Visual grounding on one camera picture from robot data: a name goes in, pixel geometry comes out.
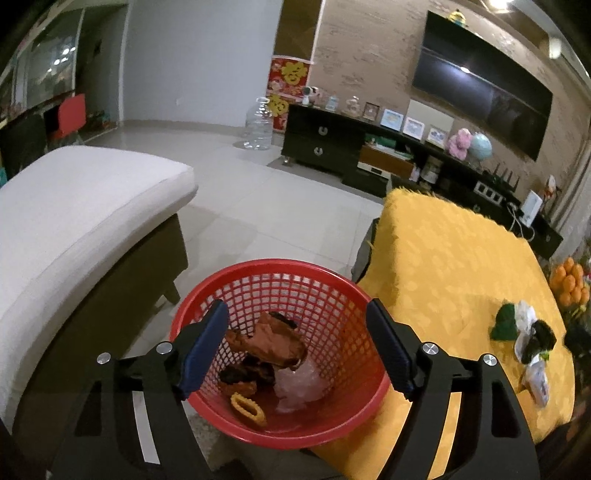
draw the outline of tv cabinet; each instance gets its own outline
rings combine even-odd
[[[435,193],[494,220],[507,230],[513,225],[513,233],[521,235],[506,206],[507,203],[521,204],[511,192],[500,192],[505,200],[501,205],[495,205],[474,192],[479,181],[499,191],[491,175],[475,170],[435,145],[422,143],[401,132],[340,113],[292,104],[281,153],[298,163],[332,172],[341,177],[343,184],[384,197],[388,180],[358,168],[366,134],[396,140],[397,150],[407,147],[419,168],[425,165],[429,156],[438,158],[443,164],[433,186]],[[532,228],[523,227],[524,236],[531,239],[530,246],[536,255],[548,260],[562,242],[562,237],[541,215],[535,218]]]

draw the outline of picture frame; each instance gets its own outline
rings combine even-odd
[[[384,114],[382,115],[382,120],[380,121],[380,125],[382,127],[391,128],[392,130],[396,130],[400,132],[402,128],[402,121],[404,120],[404,115],[394,110],[388,110],[387,108],[384,109]]]
[[[375,122],[375,120],[378,117],[378,113],[379,113],[379,105],[376,105],[375,103],[365,102],[365,107],[363,108],[363,115],[362,115],[363,118],[365,118],[366,120],[370,120],[372,122]]]
[[[423,122],[419,122],[418,120],[410,118],[409,116],[406,117],[406,120],[404,121],[404,127],[402,129],[403,134],[416,138],[417,140],[422,140],[424,131],[425,124]]]
[[[427,141],[436,147],[445,149],[448,136],[449,132],[437,127],[431,127],[429,134],[427,135]]]

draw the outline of red poster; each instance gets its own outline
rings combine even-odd
[[[271,100],[270,110],[273,112],[273,128],[285,131],[287,110],[289,105],[301,101],[302,87],[308,82],[310,60],[293,57],[273,57],[267,83],[267,96]]]

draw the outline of basket rim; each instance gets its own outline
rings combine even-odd
[[[244,270],[251,270],[250,274],[253,274],[253,268],[263,269],[264,267],[268,268],[269,265],[274,265],[279,268],[304,267],[310,270],[310,273],[316,272],[319,273],[321,276],[328,275],[339,284],[341,292],[346,296],[349,297],[351,294],[355,294],[358,296],[362,296],[367,303],[371,301],[371,297],[367,295],[363,290],[361,290],[361,288],[359,288],[351,280],[348,280],[347,278],[344,278],[338,273],[335,273],[332,270],[328,270],[327,268],[321,267],[319,265],[300,260],[289,260],[285,258],[264,258],[258,260],[250,260],[247,262],[242,262],[223,268],[218,272],[215,272],[214,274],[205,278],[197,286],[195,286],[195,288],[192,289],[192,291],[182,301],[181,305],[177,310],[177,313],[174,316],[174,320],[171,325],[169,335],[170,341],[173,342],[179,334],[179,332],[181,331],[181,328],[183,326],[182,321],[188,314],[188,310],[189,308],[191,308],[191,305],[193,304],[195,299],[203,296],[204,293],[211,289],[212,284],[217,284],[220,280],[223,280],[225,277],[228,277],[228,279],[234,277],[235,279],[235,274],[239,274],[241,271]],[[205,420],[214,425],[215,428],[236,439],[262,447],[279,450],[291,450],[313,447],[315,445],[320,445],[322,443],[326,443],[331,440],[335,440],[337,438],[347,435],[352,430],[363,424],[369,418],[369,416],[374,414],[374,412],[378,409],[379,405],[384,399],[389,389],[389,386],[390,380],[388,374],[384,371],[384,376],[382,377],[382,380],[378,388],[376,389],[375,394],[368,401],[368,403],[354,416],[344,421],[340,425],[332,427],[329,430],[309,434],[306,436],[276,437],[266,433],[256,432],[252,429],[249,429],[246,425],[243,426],[238,425],[236,423],[232,423],[231,421],[228,421],[222,416],[218,415],[211,407],[209,407],[209,405],[205,402],[202,394],[199,391],[191,393],[189,397],[189,403]]]

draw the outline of textured wall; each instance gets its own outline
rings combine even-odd
[[[460,112],[411,87],[427,11],[447,15],[456,8],[465,14],[471,31],[511,56],[554,94],[537,162],[524,159],[489,134],[494,155],[485,161],[485,167],[492,169],[501,161],[520,175],[519,198],[524,198],[529,189],[539,189],[550,174],[557,177],[559,186],[565,186],[569,168],[587,134],[591,106],[575,85],[563,83],[528,47],[454,2],[326,0],[309,84],[337,94],[343,103],[357,95],[361,102],[378,103],[402,113],[414,98],[455,117],[453,132],[462,127],[477,130]]]

